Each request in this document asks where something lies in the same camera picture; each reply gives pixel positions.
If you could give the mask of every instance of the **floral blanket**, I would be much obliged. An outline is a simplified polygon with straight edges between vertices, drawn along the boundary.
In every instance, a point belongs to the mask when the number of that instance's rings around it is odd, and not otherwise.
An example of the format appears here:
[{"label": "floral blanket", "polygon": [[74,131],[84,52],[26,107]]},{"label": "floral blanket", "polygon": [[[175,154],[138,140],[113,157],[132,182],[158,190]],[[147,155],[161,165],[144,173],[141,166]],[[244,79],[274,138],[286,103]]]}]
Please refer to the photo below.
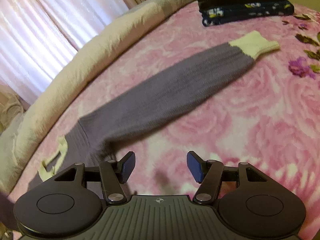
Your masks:
[{"label": "floral blanket", "polygon": [[[186,164],[193,150],[228,166],[249,162],[294,192],[307,217],[310,240],[320,227],[320,13],[295,5],[295,16],[255,18],[203,27],[191,3],[137,42],[68,107],[43,140],[10,197],[26,192],[39,162],[78,118],[155,73],[253,30],[281,50],[259,58],[251,71],[162,129],[116,145],[119,159],[136,153],[128,181],[138,194],[189,194],[198,188]],[[225,185],[221,195],[230,190]]]}]

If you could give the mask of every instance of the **ribbed cuff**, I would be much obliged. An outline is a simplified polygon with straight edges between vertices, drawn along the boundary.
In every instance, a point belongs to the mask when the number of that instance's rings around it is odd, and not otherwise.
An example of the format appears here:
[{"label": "ribbed cuff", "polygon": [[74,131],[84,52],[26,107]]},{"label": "ribbed cuff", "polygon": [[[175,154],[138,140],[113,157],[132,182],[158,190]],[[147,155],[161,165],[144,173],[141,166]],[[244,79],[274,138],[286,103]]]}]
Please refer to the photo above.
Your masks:
[{"label": "ribbed cuff", "polygon": [[239,47],[244,54],[257,59],[261,54],[279,49],[277,41],[268,41],[257,31],[250,32],[245,36],[229,42],[230,46]]}]

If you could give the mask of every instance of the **purple flower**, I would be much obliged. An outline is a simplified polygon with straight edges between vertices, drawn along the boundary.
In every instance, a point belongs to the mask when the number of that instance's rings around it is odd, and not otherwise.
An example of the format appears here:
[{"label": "purple flower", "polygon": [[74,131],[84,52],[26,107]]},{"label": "purple flower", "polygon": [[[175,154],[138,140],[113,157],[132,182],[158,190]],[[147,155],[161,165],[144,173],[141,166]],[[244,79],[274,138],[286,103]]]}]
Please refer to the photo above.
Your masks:
[{"label": "purple flower", "polygon": [[297,60],[290,60],[288,68],[293,75],[299,77],[309,76],[312,79],[316,79],[315,73],[307,64],[307,60],[304,57],[298,57]]}]

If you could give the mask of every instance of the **ribbed gray plate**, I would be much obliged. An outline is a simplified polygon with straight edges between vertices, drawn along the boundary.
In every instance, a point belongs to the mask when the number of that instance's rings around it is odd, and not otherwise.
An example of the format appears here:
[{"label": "ribbed gray plate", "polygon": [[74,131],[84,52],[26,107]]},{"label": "ribbed gray plate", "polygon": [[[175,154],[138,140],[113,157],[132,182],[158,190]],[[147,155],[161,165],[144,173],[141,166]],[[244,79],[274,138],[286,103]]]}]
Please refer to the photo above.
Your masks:
[{"label": "ribbed gray plate", "polygon": [[[30,240],[24,236],[21,240]],[[187,196],[133,196],[110,206],[87,231],[68,240],[245,240],[216,217],[212,208]],[[287,240],[297,240],[292,236]]]}]

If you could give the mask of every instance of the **beige cloth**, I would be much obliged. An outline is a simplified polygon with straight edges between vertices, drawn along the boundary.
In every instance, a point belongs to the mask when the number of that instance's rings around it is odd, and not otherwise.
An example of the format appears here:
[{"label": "beige cloth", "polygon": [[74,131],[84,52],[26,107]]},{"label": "beige cloth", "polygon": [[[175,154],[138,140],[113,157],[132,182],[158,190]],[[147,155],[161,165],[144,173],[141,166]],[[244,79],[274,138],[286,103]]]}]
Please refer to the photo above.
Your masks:
[{"label": "beige cloth", "polygon": [[142,36],[193,1],[147,0],[85,44],[25,113],[14,145],[3,153],[6,161],[0,162],[0,190],[12,191],[39,143],[93,78]]},{"label": "beige cloth", "polygon": [[0,85],[0,132],[3,132],[19,113],[23,113],[23,106],[18,95],[9,87]]}]

